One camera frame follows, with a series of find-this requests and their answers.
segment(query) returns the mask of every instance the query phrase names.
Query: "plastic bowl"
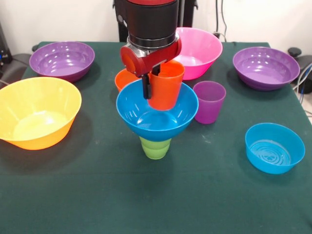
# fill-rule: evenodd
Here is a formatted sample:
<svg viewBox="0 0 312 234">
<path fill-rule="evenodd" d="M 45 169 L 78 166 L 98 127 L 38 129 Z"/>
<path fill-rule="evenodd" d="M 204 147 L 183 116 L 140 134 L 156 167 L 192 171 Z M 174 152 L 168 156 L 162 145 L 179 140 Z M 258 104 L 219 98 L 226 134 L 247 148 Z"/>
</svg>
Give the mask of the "plastic bowl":
<svg viewBox="0 0 312 234">
<path fill-rule="evenodd" d="M 301 138 L 289 128 L 275 123 L 252 126 L 246 132 L 245 143 L 250 163 L 269 174 L 289 171 L 305 154 Z"/>
<path fill-rule="evenodd" d="M 140 78 L 138 78 L 136 75 L 132 74 L 131 72 L 128 72 L 127 69 L 123 69 L 120 71 L 116 77 L 115 77 L 115 85 L 120 92 L 123 87 L 130 84 L 133 81 L 136 81 Z"/>
<path fill-rule="evenodd" d="M 212 33 L 197 28 L 177 28 L 182 50 L 174 60 L 185 67 L 184 80 L 202 76 L 222 54 L 221 41 Z"/>
<path fill-rule="evenodd" d="M 75 82 L 90 70 L 94 50 L 81 42 L 53 42 L 36 50 L 29 65 L 39 76 Z"/>
<path fill-rule="evenodd" d="M 0 90 L 0 139 L 26 150 L 60 142 L 81 106 L 81 94 L 70 82 L 38 77 Z"/>
<path fill-rule="evenodd" d="M 250 47 L 233 57 L 240 79 L 253 89 L 271 91 L 291 83 L 300 73 L 290 55 L 269 47 Z"/>
<path fill-rule="evenodd" d="M 143 98 L 142 80 L 132 82 L 119 93 L 116 106 L 129 128 L 149 141 L 165 141 L 177 136 L 198 111 L 194 91 L 182 83 L 176 105 L 169 111 L 152 109 Z"/>
</svg>

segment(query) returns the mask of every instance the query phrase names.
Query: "orange cup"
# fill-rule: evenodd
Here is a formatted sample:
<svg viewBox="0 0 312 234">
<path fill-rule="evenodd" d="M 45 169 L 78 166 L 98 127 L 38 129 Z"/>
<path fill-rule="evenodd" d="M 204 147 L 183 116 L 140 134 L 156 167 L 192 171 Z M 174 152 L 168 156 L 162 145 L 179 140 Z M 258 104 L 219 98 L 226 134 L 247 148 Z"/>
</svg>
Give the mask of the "orange cup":
<svg viewBox="0 0 312 234">
<path fill-rule="evenodd" d="M 132 83 L 140 78 L 136 77 L 131 72 L 128 72 L 127 69 L 120 71 L 115 77 L 115 85 L 120 92 L 127 84 Z"/>
<path fill-rule="evenodd" d="M 159 111 L 172 109 L 179 96 L 184 66 L 174 60 L 160 65 L 158 76 L 149 74 L 152 86 L 152 98 L 148 100 L 149 105 Z"/>
</svg>

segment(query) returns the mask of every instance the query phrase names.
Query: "orange bowl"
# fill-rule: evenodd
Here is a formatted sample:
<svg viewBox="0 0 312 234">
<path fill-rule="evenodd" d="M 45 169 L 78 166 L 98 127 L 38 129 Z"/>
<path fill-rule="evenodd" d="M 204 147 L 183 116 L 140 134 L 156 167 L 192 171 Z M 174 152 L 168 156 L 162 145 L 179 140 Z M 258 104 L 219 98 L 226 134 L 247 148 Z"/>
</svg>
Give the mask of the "orange bowl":
<svg viewBox="0 0 312 234">
<path fill-rule="evenodd" d="M 140 78 L 136 77 L 131 72 L 128 72 L 127 69 L 120 71 L 115 77 L 115 85 L 120 92 L 126 85 L 136 81 Z"/>
<path fill-rule="evenodd" d="M 60 142 L 81 107 L 80 91 L 60 78 L 37 77 L 0 90 L 0 139 L 26 150 Z"/>
</svg>

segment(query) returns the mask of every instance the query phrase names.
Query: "white wall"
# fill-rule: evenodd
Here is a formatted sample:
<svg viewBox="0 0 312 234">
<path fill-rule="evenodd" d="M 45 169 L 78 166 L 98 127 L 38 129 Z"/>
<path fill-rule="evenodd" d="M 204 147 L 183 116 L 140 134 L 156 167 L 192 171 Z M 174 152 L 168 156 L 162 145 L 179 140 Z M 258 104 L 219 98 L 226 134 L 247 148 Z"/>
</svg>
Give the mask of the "white wall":
<svg viewBox="0 0 312 234">
<path fill-rule="evenodd" d="M 197 1 L 194 27 L 214 32 L 215 0 Z M 0 22 L 13 54 L 30 53 L 40 41 L 118 41 L 112 2 L 0 0 Z M 312 0 L 224 0 L 228 41 L 267 41 L 283 51 L 297 46 L 312 54 L 311 13 Z"/>
<path fill-rule="evenodd" d="M 40 41 L 118 41 L 112 0 L 0 0 L 0 22 L 12 54 Z"/>
<path fill-rule="evenodd" d="M 193 27 L 214 32 L 215 0 L 197 1 Z M 297 46 L 312 54 L 312 0 L 224 0 L 223 9 L 228 41 L 265 41 L 282 51 Z M 221 14 L 219 31 L 224 32 Z"/>
</svg>

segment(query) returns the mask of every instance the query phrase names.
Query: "green cup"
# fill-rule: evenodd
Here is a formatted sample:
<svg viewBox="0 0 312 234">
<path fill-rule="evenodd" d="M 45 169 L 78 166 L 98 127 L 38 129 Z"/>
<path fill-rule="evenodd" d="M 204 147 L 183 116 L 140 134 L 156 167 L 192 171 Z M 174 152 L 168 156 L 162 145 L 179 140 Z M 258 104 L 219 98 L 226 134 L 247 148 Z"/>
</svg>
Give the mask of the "green cup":
<svg viewBox="0 0 312 234">
<path fill-rule="evenodd" d="M 166 153 L 169 150 L 170 141 L 171 141 L 171 139 L 169 139 L 165 141 L 156 142 L 156 141 L 146 140 L 141 137 L 140 137 L 140 140 L 141 140 L 143 151 L 145 152 L 146 156 L 150 159 L 161 159 L 165 157 Z"/>
</svg>

